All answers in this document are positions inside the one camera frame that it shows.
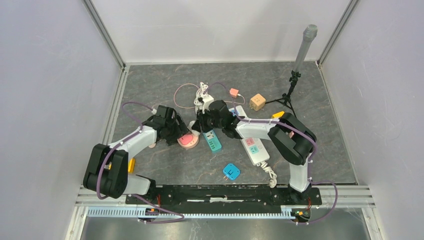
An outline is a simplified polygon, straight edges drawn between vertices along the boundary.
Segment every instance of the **gray floor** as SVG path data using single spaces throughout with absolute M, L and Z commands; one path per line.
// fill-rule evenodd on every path
M 312 211 L 312 218 L 327 213 Z M 89 217 L 83 240 L 369 240 L 361 209 L 336 208 L 325 220 L 295 226 L 284 219 L 186 219 L 183 222 L 144 225 L 134 218 Z
M 173 101 L 174 92 L 180 85 L 219 81 L 227 88 L 239 89 L 247 102 L 257 93 L 272 100 L 287 92 L 291 70 L 291 62 L 131 66 L 122 102 L 138 101 L 154 107 L 174 107 L 188 124 L 196 118 L 194 109 L 178 108 Z M 298 118 L 317 136 L 319 149 L 313 159 L 313 179 L 354 183 L 355 176 L 318 68 L 314 62 L 305 62 L 301 74 L 292 102 Z M 191 107 L 195 93 L 194 86 L 184 86 L 177 93 L 176 102 L 180 106 Z M 216 100 L 230 98 L 219 85 L 214 86 L 209 94 Z M 267 104 L 260 111 L 250 109 L 249 103 L 243 108 L 247 116 L 264 119 L 288 110 L 276 102 Z M 141 120 L 151 115 L 150 111 L 137 105 L 128 105 L 127 109 Z M 120 111 L 113 140 L 121 139 L 136 127 L 137 124 Z M 215 132 L 223 145 L 221 152 L 213 154 L 203 136 L 193 149 L 183 149 L 177 144 L 166 146 L 161 141 L 155 148 L 147 148 L 136 156 L 135 173 L 154 179 L 158 184 L 268 183 L 268 174 L 251 164 L 240 140 L 226 137 L 220 129 Z M 262 142 L 270 155 L 268 163 L 278 174 L 278 183 L 287 184 L 290 178 L 289 164 L 271 141 Z M 235 164 L 241 171 L 234 182 L 223 179 L 222 171 L 228 163 Z

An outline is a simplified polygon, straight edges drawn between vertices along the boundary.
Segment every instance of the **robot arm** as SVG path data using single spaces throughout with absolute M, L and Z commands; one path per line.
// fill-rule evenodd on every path
M 305 192 L 310 183 L 308 181 L 308 157 L 313 151 L 313 145 L 299 134 L 289 136 L 292 130 L 282 125 L 271 123 L 280 122 L 316 141 L 316 136 L 291 113 L 285 113 L 280 118 L 250 119 L 240 121 L 228 110 L 222 100 L 209 104 L 208 109 L 197 113 L 197 120 L 192 129 L 198 132 L 208 132 L 211 129 L 222 129 L 228 137 L 235 139 L 260 138 L 274 143 L 281 156 L 289 162 L 289 186 L 299 193 Z
M 96 191 L 101 167 L 107 154 L 114 149 L 105 163 L 112 163 L 111 168 L 103 169 L 101 175 L 100 193 L 115 199 L 122 194 L 146 194 L 150 180 L 128 176 L 128 160 L 161 139 L 166 140 L 168 145 L 175 144 L 188 132 L 186 124 L 173 108 L 159 105 L 156 113 L 143 122 L 142 130 L 138 127 L 116 142 L 94 146 L 83 180 L 84 187 Z

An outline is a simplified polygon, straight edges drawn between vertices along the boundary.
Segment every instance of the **gray marble tabletop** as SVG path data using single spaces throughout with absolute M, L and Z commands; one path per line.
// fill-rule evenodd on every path
M 243 108 L 250 118 L 270 118 L 272 114 L 290 110 L 274 102 L 259 111 L 249 108 L 249 100 L 257 93 L 267 100 L 280 98 L 290 87 L 292 62 L 205 63 L 131 66 L 122 102 L 137 101 L 149 106 L 173 107 L 188 124 L 196 119 L 195 110 L 176 107 L 174 93 L 185 83 L 222 82 L 227 88 L 235 88 L 246 98 Z M 196 87 L 183 86 L 176 95 L 180 106 L 192 107 Z M 224 88 L 215 85 L 210 89 L 216 100 L 230 100 Z M 326 87 L 314 62 L 305 62 L 301 78 L 292 94 L 297 117 L 317 136 L 318 152 L 311 166 L 315 181 L 333 180 L 336 183 L 354 183 L 355 176 L 344 146 L 341 131 L 327 94 Z M 138 105 L 125 106 L 142 121 L 152 114 Z M 128 135 L 137 123 L 119 112 L 113 140 Z M 178 144 L 167 146 L 160 141 L 154 148 L 146 148 L 135 159 L 134 173 L 156 180 L 158 184 L 266 184 L 269 175 L 253 166 L 242 143 L 226 137 L 215 129 L 222 150 L 212 153 L 206 140 L 200 136 L 198 145 L 184 149 Z M 287 184 L 290 178 L 289 164 L 281 157 L 271 141 L 262 141 L 270 159 L 269 165 L 277 173 L 279 184 Z M 233 163 L 240 171 L 235 181 L 224 180 L 223 168 Z

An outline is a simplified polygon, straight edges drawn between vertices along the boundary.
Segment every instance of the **yellow object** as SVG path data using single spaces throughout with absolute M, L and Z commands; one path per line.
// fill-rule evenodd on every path
M 128 163 L 128 173 L 129 174 L 132 174 L 134 172 L 134 166 L 135 165 L 136 165 L 136 159 L 133 157 L 133 158 L 131 158 L 131 160 L 129 160 L 129 163 Z M 111 167 L 112 167 L 112 163 L 109 164 L 107 169 L 110 170 Z
M 272 119 L 281 118 L 284 114 L 284 111 L 277 112 L 271 116 Z
M 254 95 L 249 102 L 249 107 L 255 111 L 259 111 L 263 106 L 265 106 L 265 97 L 260 95 L 259 93 Z

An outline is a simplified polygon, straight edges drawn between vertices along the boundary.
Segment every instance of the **white wall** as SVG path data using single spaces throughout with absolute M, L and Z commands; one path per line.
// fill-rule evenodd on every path
M 424 1 L 360 1 L 323 73 L 390 240 L 424 239 Z
M 92 0 L 127 63 L 317 60 L 349 0 Z
M 65 237 L 119 71 L 82 1 L 1 1 L 0 239 Z

